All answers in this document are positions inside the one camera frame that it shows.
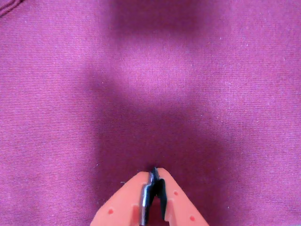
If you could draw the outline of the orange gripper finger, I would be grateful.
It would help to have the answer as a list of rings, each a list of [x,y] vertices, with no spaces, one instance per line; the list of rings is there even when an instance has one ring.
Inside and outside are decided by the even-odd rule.
[[[170,226],[209,226],[171,174],[164,168],[158,168],[158,174],[166,184],[164,220]]]
[[[156,195],[157,168],[139,172],[127,181],[96,213],[92,226],[145,226]]]

